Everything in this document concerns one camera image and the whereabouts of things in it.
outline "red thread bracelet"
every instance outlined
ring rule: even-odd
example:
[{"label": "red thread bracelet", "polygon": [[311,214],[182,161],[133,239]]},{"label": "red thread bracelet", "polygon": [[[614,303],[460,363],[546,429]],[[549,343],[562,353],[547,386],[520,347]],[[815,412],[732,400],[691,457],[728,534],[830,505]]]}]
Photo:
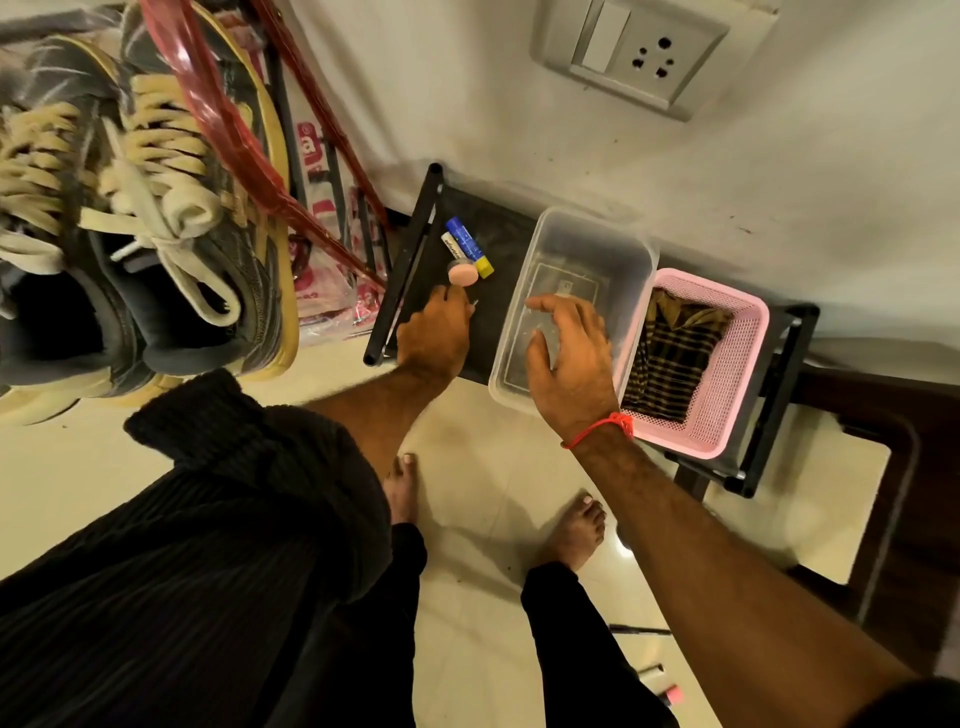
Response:
[{"label": "red thread bracelet", "polygon": [[603,420],[598,420],[597,422],[593,423],[591,426],[573,438],[573,442],[569,445],[567,443],[560,443],[560,447],[563,449],[576,448],[581,442],[583,442],[585,437],[587,437],[600,425],[616,425],[623,430],[623,434],[625,434],[627,437],[631,439],[634,437],[634,418],[632,418],[630,415],[623,414],[623,412],[614,412],[609,417],[605,417]]}]

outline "black metal rack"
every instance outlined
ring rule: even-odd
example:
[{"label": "black metal rack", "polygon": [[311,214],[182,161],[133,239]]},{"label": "black metal rack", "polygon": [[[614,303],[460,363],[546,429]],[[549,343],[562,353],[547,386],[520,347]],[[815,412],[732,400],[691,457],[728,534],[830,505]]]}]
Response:
[{"label": "black metal rack", "polygon": [[[369,366],[379,364],[384,356],[396,355],[396,326],[426,304],[435,285],[446,283],[450,257],[440,235],[445,220],[453,215],[464,221],[495,269],[489,279],[469,289],[471,297],[475,295],[480,303],[470,325],[470,352],[461,373],[480,384],[490,379],[507,309],[537,221],[449,186],[443,167],[436,163],[430,165],[423,180],[387,283],[364,353]],[[668,258],[662,259],[660,266],[686,267],[682,261]],[[770,326],[726,450],[712,460],[664,451],[669,459],[743,497],[756,492],[820,318],[820,309],[812,303],[767,303]],[[763,398],[763,404],[751,425],[759,398]]]}]

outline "person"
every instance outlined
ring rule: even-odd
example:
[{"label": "person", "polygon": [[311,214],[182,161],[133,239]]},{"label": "person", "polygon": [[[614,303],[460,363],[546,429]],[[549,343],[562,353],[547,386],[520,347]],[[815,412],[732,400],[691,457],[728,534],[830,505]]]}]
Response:
[{"label": "person", "polygon": [[[588,303],[527,305],[561,337],[552,368],[542,334],[530,343],[537,408],[724,725],[956,724],[954,683],[920,679],[594,426],[618,407]],[[471,312],[438,287],[399,328],[393,371],[302,407],[260,407],[217,372],[133,415],[126,430],[173,469],[0,582],[0,724],[413,725],[426,551],[416,463],[396,454],[463,367]],[[599,501],[577,498],[527,575],[547,723],[675,725],[577,582],[604,533]]]}]

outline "striped cloth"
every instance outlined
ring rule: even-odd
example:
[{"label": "striped cloth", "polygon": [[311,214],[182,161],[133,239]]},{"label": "striped cloth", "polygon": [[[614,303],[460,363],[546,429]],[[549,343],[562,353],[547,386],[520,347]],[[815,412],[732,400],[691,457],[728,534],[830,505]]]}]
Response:
[{"label": "striped cloth", "polygon": [[654,289],[623,408],[681,423],[733,314]]},{"label": "striped cloth", "polygon": [[285,724],[307,635],[390,563],[376,474],[223,371],[126,430],[174,468],[0,582],[0,726]]}]

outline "plastic box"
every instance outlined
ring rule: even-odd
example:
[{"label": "plastic box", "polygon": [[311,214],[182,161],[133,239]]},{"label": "plastic box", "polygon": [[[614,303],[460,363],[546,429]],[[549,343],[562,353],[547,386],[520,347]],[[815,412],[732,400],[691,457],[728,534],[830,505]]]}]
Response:
[{"label": "plastic box", "polygon": [[613,386],[622,399],[659,257],[635,232],[571,210],[546,210],[534,230],[500,334],[489,382],[493,398],[537,414],[527,387],[527,345],[534,330],[542,329],[555,365],[560,338],[550,314],[531,311],[524,301],[557,293],[587,299],[606,320],[613,344]]},{"label": "plastic box", "polygon": [[624,412],[634,418],[634,437],[709,460],[720,455],[730,440],[770,325],[770,309],[762,299],[749,293],[672,268],[657,271],[654,282],[654,287],[678,298],[732,311],[733,320],[713,350],[683,422],[649,417],[629,409]]}]

